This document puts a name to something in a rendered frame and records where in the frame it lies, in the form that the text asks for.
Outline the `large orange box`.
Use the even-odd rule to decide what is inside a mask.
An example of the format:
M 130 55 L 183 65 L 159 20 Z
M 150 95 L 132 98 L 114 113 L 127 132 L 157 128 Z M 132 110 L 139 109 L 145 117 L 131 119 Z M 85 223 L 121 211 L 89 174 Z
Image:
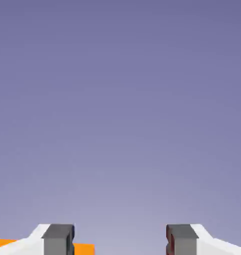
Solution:
M 15 243 L 16 240 L 0 239 L 0 247 Z M 93 244 L 76 244 L 74 243 L 75 255 L 95 255 L 95 246 Z

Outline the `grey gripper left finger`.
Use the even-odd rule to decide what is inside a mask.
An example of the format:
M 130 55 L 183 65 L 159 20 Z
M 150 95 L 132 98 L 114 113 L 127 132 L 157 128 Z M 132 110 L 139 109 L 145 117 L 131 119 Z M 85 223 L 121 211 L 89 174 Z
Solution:
M 0 255 L 74 255 L 73 224 L 39 224 L 27 237 L 0 246 Z

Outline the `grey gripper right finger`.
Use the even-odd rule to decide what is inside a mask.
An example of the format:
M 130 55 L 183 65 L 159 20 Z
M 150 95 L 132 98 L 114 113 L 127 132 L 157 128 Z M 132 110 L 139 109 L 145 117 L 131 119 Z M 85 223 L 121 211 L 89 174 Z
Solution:
M 214 238 L 201 224 L 167 224 L 166 255 L 241 255 L 241 247 Z

